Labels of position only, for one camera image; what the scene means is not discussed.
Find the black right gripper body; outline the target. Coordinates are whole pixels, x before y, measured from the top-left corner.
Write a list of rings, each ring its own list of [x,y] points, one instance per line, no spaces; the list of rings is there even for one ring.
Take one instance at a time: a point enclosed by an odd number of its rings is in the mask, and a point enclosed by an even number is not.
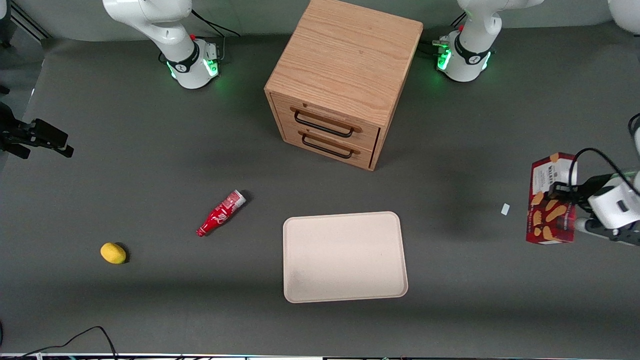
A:
[[[11,108],[0,103],[0,148],[1,153],[9,153],[26,160],[31,150],[25,145],[30,144],[30,129],[32,122],[18,120]]]

